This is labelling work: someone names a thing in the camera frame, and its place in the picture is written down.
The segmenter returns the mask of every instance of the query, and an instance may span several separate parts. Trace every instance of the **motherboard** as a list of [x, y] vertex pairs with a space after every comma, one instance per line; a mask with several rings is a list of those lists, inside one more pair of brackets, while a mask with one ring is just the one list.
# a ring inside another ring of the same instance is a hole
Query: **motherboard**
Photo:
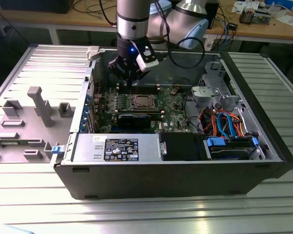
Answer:
[[183, 94], [172, 94], [172, 89], [171, 86], [102, 89], [93, 95], [86, 132], [190, 132]]

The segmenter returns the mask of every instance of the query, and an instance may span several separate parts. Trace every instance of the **gray fixture block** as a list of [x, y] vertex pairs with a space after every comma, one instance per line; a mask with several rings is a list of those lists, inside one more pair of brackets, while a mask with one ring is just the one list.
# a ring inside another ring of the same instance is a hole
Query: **gray fixture block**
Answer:
[[60, 113], [60, 116], [61, 118], [71, 118], [73, 117], [73, 112], [72, 112], [72, 109], [69, 105], [68, 102], [61, 102], [59, 107], [58, 107], [58, 110], [59, 110], [59, 113]]
[[18, 133], [0, 133], [0, 139], [18, 139], [19, 137]]
[[43, 139], [29, 140], [28, 145], [30, 147], [44, 147], [45, 141]]
[[[47, 112], [50, 115], [52, 115], [53, 110], [52, 110], [52, 107], [50, 106], [50, 102], [48, 100], [43, 100], [43, 101], [44, 101], [44, 105], [45, 105], [45, 107], [47, 109]], [[36, 111], [37, 116], [40, 116], [40, 113], [39, 113], [38, 109], [37, 108], [34, 108], [34, 109]]]
[[51, 147], [50, 143], [47, 142], [45, 144], [45, 147], [44, 147], [43, 151], [45, 152], [45, 154], [47, 155], [48, 158], [51, 158], [52, 157], [51, 150], [52, 150], [52, 147]]
[[51, 127], [52, 119], [50, 117], [48, 109], [45, 106], [45, 102], [43, 101], [41, 97], [41, 92], [42, 92], [41, 87], [31, 86], [28, 89], [27, 95], [33, 99], [36, 105], [37, 111], [39, 112], [45, 127]]
[[39, 150], [25, 150], [23, 155], [27, 160], [42, 159], [42, 154]]
[[1, 126], [4, 127], [23, 127], [25, 122], [23, 120], [4, 120]]
[[[23, 120], [23, 127], [3, 127], [0, 124], [0, 133], [17, 132], [20, 137], [18, 139], [0, 139], [0, 163], [46, 163], [50, 162], [50, 158], [44, 152], [42, 147], [30, 147], [28, 142], [43, 139], [49, 142], [50, 146], [55, 146], [59, 142], [60, 145], [66, 144], [69, 136], [69, 129], [72, 118], [61, 118], [57, 107], [52, 107], [52, 128], [46, 128], [41, 117], [37, 116], [35, 107], [23, 106], [22, 110], [17, 110], [19, 114], [18, 120]], [[6, 115], [2, 117], [2, 121], [11, 121]], [[24, 150], [39, 149], [42, 159], [32, 159], [28, 161], [24, 156]]]
[[17, 100], [7, 100], [2, 107], [3, 111], [9, 118], [18, 117], [16, 110], [23, 109]]

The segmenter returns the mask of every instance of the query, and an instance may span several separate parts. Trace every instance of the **warning label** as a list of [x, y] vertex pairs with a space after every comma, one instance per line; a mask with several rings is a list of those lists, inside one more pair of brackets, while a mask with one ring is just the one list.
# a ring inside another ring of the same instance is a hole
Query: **warning label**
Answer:
[[139, 161], [138, 139], [106, 139], [105, 161]]

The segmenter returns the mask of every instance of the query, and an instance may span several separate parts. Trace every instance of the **workbench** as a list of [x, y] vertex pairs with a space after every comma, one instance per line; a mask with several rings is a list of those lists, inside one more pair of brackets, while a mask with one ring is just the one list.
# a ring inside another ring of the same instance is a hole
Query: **workbench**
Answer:
[[[232, 6], [234, 0], [221, 0], [222, 8], [225, 16], [230, 22], [238, 24], [238, 29], [235, 40], [246, 41], [260, 41], [260, 42], [274, 42], [274, 43], [288, 43], [293, 44], [293, 26], [286, 25], [275, 19], [272, 19], [269, 25], [265, 24], [240, 24], [239, 14], [232, 14]], [[88, 5], [97, 4], [97, 0], [87, 0]], [[115, 0], [108, 1], [104, 4], [104, 8], [116, 4]], [[76, 5], [77, 9], [84, 11], [84, 4], [82, 2]], [[92, 10], [99, 10], [99, 6], [95, 6]], [[57, 34], [57, 30], [81, 30], [81, 31], [100, 31], [100, 32], [116, 32], [115, 27], [111, 27], [105, 19], [91, 16], [86, 13], [80, 13], [73, 8], [67, 14], [54, 14], [44, 12], [25, 12], [25, 11], [7, 11], [0, 10], [0, 12], [9, 20], [14, 26], [45, 28], [49, 30], [50, 37], [53, 44], [60, 44], [61, 40]], [[115, 20], [116, 7], [106, 10], [108, 18]], [[0, 16], [0, 26], [6, 26], [8, 23]], [[223, 29], [219, 22], [215, 22], [212, 29], [206, 31], [205, 47], [210, 50], [212, 42], [222, 35]]]
[[[0, 88], [0, 121], [7, 99], [34, 105], [26, 95], [32, 85], [43, 88], [51, 106], [75, 107], [86, 52], [85, 46], [28, 48]], [[293, 86], [269, 58], [229, 55], [293, 154]], [[0, 163], [0, 223], [35, 234], [292, 233], [293, 169], [247, 195], [75, 200], [49, 163]]]

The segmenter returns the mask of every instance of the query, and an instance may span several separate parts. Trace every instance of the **wooden table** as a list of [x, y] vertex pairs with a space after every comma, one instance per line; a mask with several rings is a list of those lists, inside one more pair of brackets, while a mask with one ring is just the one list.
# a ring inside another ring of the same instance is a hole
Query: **wooden table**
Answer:
[[[272, 19], [269, 25], [265, 24], [240, 24], [239, 14], [232, 14], [232, 4], [234, 0], [221, 0], [222, 8], [230, 22], [238, 24], [235, 40], [262, 41], [275, 43], [291, 43], [293, 44], [293, 26], [288, 26], [275, 19]], [[98, 4], [98, 0], [87, 0], [87, 5]], [[109, 0], [104, 7], [110, 7], [116, 4], [116, 0]], [[80, 2], [76, 8], [84, 11], [84, 3]], [[95, 6], [92, 10], [99, 10], [99, 6]], [[67, 14], [54, 14], [44, 12], [27, 12], [27, 11], [6, 11], [0, 12], [14, 25], [21, 27], [46, 28], [50, 32], [53, 44], [60, 44], [57, 34], [58, 29], [67, 30], [84, 30], [84, 31], [102, 31], [116, 32], [115, 27], [111, 27], [101, 15], [101, 19], [86, 13], [80, 13], [74, 9], [70, 9]], [[116, 7], [106, 10], [106, 14], [112, 21], [115, 20]], [[0, 16], [0, 25], [8, 25], [8, 23]], [[211, 42], [223, 33], [219, 22], [215, 22], [212, 29], [206, 31], [207, 38], [205, 46], [210, 48]]]
[[[293, 44], [293, 26], [271, 19], [267, 24], [242, 24], [239, 22], [240, 14], [231, 12], [235, 0], [220, 0], [222, 9], [229, 22], [238, 24], [234, 40], [261, 41], [274, 43]], [[207, 30], [207, 40], [205, 45], [211, 45], [212, 42], [223, 33], [220, 22], [216, 21], [212, 29]]]

